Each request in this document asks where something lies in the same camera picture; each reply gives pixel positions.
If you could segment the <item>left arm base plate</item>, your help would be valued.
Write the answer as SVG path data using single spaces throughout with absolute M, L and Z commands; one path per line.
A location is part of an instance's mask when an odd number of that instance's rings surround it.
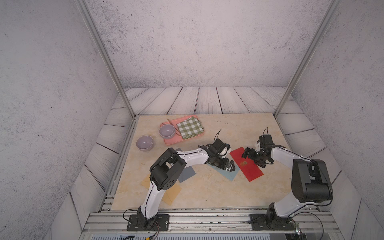
M 128 220 L 128 232 L 144 232 L 144 231 L 160 231 L 166 232 L 169 230 L 170 215 L 157 214 L 153 218 L 147 220 L 142 214 L 131 215 Z

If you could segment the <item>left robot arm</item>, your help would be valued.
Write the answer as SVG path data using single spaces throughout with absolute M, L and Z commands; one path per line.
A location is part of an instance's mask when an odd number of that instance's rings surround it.
M 220 139 L 212 144 L 199 145 L 192 151 L 176 151 L 168 148 L 150 167 L 150 187 L 144 203 L 137 215 L 142 223 L 148 223 L 158 214 L 159 206 L 166 190 L 179 179 L 183 170 L 195 165 L 209 164 L 226 172 L 233 172 L 235 162 L 226 157 L 231 146 Z

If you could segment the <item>light blue envelope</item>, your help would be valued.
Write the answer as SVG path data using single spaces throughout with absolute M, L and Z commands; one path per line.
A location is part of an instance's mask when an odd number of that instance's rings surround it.
M 232 172 L 227 172 L 225 170 L 221 170 L 217 167 L 214 167 L 212 165 L 208 165 L 209 167 L 213 168 L 215 171 L 217 171 L 218 173 L 220 173 L 222 176 L 224 176 L 226 179 L 228 179 L 229 181 L 233 181 L 235 179 L 235 177 L 237 176 L 238 172 L 239 172 L 239 167 L 237 166 L 236 163 L 234 163 L 234 166 L 235 166 L 235 170 L 232 171 Z

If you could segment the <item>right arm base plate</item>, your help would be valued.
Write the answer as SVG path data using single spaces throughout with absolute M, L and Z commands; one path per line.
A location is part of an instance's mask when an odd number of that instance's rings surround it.
M 294 231 L 296 229 L 292 219 L 267 214 L 250 214 L 248 223 L 253 231 Z

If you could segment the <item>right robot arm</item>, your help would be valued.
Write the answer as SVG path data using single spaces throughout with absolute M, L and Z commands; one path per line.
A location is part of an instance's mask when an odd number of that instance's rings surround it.
M 256 147 L 245 148 L 242 158 L 252 160 L 261 168 L 279 162 L 292 171 L 291 192 L 279 202 L 270 204 L 267 218 L 285 220 L 306 206 L 326 207 L 332 203 L 332 181 L 324 161 L 306 158 L 275 145 L 271 135 L 261 135 Z

